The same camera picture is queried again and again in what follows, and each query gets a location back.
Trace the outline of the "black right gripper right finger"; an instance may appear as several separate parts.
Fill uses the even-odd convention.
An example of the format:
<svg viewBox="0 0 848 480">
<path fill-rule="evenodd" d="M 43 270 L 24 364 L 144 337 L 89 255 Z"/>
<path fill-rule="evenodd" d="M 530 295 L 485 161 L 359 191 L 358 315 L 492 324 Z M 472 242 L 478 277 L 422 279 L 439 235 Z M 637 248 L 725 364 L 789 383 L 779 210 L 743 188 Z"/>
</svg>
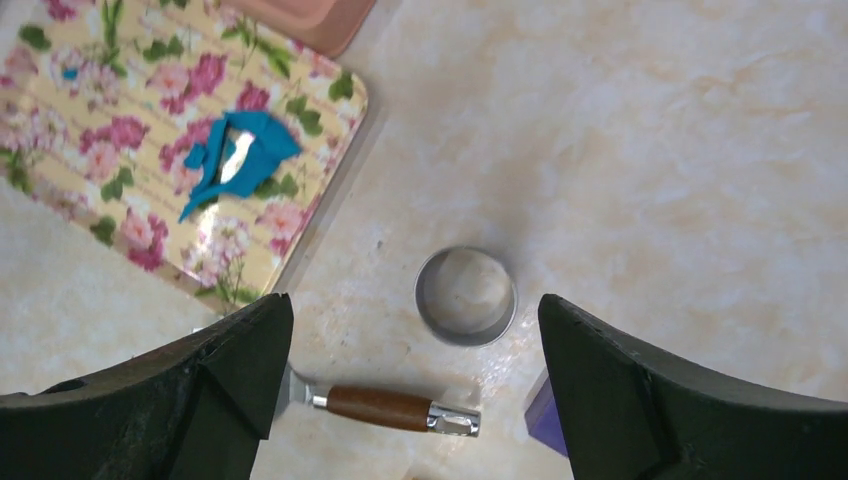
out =
<svg viewBox="0 0 848 480">
<path fill-rule="evenodd" d="M 538 326 L 577 479 L 843 479 L 847 405 L 703 367 L 546 294 Z"/>
</svg>

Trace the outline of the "metal scraper wooden handle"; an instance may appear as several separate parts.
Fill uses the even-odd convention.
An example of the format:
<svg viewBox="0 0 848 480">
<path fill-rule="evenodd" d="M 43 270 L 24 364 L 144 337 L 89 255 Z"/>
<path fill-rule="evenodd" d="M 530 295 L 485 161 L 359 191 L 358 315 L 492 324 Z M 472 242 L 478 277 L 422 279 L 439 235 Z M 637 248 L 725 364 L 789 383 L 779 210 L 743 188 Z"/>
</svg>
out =
<svg viewBox="0 0 848 480">
<path fill-rule="evenodd" d="M 315 383 L 287 366 L 275 413 L 284 413 L 291 404 L 400 431 L 476 438 L 481 430 L 482 416 L 476 410 L 376 387 Z"/>
</svg>

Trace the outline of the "purple toy block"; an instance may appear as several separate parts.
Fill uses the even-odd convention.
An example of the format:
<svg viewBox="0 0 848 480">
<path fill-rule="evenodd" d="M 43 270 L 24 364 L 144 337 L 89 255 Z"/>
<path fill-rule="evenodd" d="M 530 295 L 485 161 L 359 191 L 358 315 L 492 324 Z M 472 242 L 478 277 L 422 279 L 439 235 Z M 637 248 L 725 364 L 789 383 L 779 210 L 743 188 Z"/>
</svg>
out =
<svg viewBox="0 0 848 480">
<path fill-rule="evenodd" d="M 547 371 L 542 372 L 531 388 L 524 412 L 524 421 L 532 439 L 559 455 L 568 457 L 568 450 Z"/>
</svg>

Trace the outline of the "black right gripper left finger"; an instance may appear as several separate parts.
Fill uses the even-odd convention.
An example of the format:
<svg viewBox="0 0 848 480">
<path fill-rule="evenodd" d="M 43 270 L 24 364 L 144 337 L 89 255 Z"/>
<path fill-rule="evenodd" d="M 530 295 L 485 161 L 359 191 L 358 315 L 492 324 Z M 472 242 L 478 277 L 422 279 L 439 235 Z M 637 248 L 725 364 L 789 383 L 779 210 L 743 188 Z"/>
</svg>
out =
<svg viewBox="0 0 848 480">
<path fill-rule="evenodd" d="M 247 479 L 293 335 L 285 294 L 37 394 L 1 399 L 5 479 Z"/>
</svg>

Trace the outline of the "pink rectangular tray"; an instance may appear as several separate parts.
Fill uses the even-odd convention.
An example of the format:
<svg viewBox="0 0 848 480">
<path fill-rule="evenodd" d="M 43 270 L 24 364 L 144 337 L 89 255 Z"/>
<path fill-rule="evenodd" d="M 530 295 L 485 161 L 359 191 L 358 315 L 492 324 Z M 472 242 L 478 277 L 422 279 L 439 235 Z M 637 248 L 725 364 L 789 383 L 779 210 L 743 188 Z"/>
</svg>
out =
<svg viewBox="0 0 848 480">
<path fill-rule="evenodd" d="M 375 0 L 229 0 L 251 20 L 329 58 L 341 55 L 359 32 Z"/>
</svg>

